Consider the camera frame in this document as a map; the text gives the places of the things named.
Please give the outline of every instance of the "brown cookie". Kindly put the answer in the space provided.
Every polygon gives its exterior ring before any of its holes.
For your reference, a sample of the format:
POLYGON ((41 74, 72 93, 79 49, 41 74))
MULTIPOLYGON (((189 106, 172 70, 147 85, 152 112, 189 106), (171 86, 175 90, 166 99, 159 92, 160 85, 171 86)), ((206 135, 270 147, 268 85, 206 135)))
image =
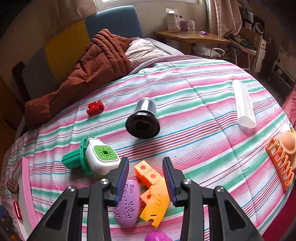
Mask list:
POLYGON ((13 193, 13 194, 16 194, 19 192, 20 190, 20 186, 18 185, 18 182, 17 180, 15 180, 14 178, 10 178, 8 181, 7 181, 7 188, 8 190, 13 193))

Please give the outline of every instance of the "white pillow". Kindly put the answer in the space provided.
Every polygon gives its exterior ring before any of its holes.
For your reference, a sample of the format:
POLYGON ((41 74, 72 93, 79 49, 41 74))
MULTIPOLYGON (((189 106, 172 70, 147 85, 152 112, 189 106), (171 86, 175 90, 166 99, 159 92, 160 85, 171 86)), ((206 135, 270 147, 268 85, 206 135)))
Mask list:
POLYGON ((156 48, 149 40, 138 37, 131 42, 125 54, 133 68, 150 59, 169 55, 161 49, 156 48))

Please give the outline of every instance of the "purple air freshener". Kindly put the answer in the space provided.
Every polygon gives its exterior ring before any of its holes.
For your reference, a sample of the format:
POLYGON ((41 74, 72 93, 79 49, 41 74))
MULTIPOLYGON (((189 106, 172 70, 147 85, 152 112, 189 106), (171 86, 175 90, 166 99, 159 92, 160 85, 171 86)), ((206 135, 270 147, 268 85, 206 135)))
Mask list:
POLYGON ((152 232, 146 235, 145 241, 172 241, 172 239, 162 232, 152 232))
POLYGON ((122 227, 133 226, 140 212, 140 186, 135 180, 126 180, 122 200, 113 208, 116 222, 122 227))

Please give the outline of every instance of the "brown blanket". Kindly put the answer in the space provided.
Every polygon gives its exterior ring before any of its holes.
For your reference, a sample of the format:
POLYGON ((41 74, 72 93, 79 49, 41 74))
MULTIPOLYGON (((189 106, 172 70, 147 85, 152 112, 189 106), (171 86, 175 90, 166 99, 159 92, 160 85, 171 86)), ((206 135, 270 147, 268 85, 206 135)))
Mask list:
POLYGON ((56 92, 26 103, 27 127, 40 126, 62 109, 131 72, 131 63, 124 53, 131 42, 131 39, 112 34, 108 29, 96 34, 56 92))

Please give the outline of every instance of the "bed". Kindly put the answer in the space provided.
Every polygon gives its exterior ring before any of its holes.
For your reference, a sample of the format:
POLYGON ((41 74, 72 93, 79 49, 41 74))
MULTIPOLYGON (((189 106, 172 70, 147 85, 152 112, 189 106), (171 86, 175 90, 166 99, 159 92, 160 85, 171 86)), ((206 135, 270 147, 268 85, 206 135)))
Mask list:
MULTIPOLYGON (((100 138, 119 156, 130 160, 128 179, 138 180, 133 166, 145 160, 162 174, 162 159, 169 156, 175 168, 201 186, 224 186, 263 234, 287 201, 265 151, 270 137, 287 122, 276 100, 251 75, 223 61, 194 56, 159 57, 137 67, 128 76, 109 83, 61 111, 39 129, 15 141, 7 151, 1 176, 1 202, 16 219, 12 197, 6 188, 21 157, 29 160, 33 205, 38 220, 70 185, 91 186, 96 178, 82 169, 68 170, 63 155, 79 147, 82 138, 100 138), (239 126, 232 81, 241 80, 254 105, 257 126, 239 126), (150 97, 157 104, 161 130, 148 140, 136 139, 125 129, 137 100, 150 97), (89 117, 89 103, 101 100, 100 115, 89 117)), ((179 240, 182 208, 169 205, 158 231, 179 240)), ((207 206, 204 206, 205 240, 209 240, 207 206)), ((144 240, 155 229, 139 219, 121 228, 109 209, 112 240, 144 240)), ((87 207, 84 208, 82 240, 86 240, 87 207)))

